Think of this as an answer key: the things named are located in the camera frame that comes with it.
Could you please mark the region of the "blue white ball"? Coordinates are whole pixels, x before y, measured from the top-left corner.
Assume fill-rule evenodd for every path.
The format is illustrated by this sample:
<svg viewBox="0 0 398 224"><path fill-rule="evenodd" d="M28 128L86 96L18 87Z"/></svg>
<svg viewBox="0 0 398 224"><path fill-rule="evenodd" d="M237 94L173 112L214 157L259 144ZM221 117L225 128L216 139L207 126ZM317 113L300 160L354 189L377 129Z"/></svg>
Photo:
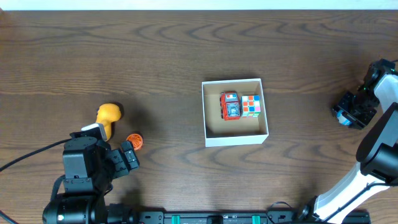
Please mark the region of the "blue white ball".
<svg viewBox="0 0 398 224"><path fill-rule="evenodd" d="M352 122L343 116L343 110L339 110L336 114L336 118L340 124L343 126L350 126Z"/></svg>

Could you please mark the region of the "colourful puzzle cube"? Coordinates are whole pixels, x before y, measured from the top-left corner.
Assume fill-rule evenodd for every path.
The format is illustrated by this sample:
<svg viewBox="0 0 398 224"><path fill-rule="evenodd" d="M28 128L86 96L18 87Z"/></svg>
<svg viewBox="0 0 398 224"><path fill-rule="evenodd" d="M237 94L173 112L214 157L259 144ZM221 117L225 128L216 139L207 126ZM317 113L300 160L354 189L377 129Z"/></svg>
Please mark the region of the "colourful puzzle cube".
<svg viewBox="0 0 398 224"><path fill-rule="evenodd" d="M242 118L257 118L261 113L259 95L244 95L241 97Z"/></svg>

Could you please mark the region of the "red toy car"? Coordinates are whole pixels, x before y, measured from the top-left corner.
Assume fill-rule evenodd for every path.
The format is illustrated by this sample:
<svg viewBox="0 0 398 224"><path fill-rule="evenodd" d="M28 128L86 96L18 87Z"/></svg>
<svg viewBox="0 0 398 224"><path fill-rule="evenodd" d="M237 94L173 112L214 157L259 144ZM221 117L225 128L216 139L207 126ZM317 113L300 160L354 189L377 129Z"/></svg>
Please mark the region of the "red toy car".
<svg viewBox="0 0 398 224"><path fill-rule="evenodd" d="M239 96L235 91L226 91L220 95L221 117L225 121L238 120L241 117Z"/></svg>

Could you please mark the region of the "white cardboard box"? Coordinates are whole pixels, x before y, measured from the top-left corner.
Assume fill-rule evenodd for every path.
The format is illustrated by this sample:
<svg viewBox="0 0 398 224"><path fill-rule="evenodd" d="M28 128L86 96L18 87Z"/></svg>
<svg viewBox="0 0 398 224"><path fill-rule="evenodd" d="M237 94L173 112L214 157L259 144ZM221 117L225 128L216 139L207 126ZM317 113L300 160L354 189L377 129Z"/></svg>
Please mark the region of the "white cardboard box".
<svg viewBox="0 0 398 224"><path fill-rule="evenodd" d="M252 78L203 82L201 87L205 146L262 144L266 140L269 131L261 79ZM226 91L235 91L238 94L240 106L242 96L259 95L261 104L260 115L257 118L240 117L238 120L225 121L221 117L220 95Z"/></svg>

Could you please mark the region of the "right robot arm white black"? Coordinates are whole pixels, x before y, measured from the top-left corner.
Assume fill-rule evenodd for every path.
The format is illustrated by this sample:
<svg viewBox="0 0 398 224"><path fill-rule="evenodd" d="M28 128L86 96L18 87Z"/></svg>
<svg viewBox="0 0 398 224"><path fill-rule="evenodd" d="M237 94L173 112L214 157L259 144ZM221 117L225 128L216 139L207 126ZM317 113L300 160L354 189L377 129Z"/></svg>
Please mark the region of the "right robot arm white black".
<svg viewBox="0 0 398 224"><path fill-rule="evenodd" d="M340 124L363 129L378 106L383 114L358 146L353 168L309 202L298 221L342 223L367 199L397 186L397 69L395 61L383 58L369 65L357 92L346 92L332 110Z"/></svg>

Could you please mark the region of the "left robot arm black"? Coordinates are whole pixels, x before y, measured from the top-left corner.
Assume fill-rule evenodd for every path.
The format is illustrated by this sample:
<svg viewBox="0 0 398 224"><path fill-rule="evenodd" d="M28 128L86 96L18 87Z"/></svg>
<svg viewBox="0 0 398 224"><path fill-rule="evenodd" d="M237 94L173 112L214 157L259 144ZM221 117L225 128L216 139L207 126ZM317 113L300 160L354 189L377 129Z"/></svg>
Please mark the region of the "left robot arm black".
<svg viewBox="0 0 398 224"><path fill-rule="evenodd" d="M139 168L134 146L124 141L120 148L96 136L74 133L64 144L65 176L53 186L42 220L62 223L138 223L138 215L121 204L105 204L104 196L112 191L112 181Z"/></svg>

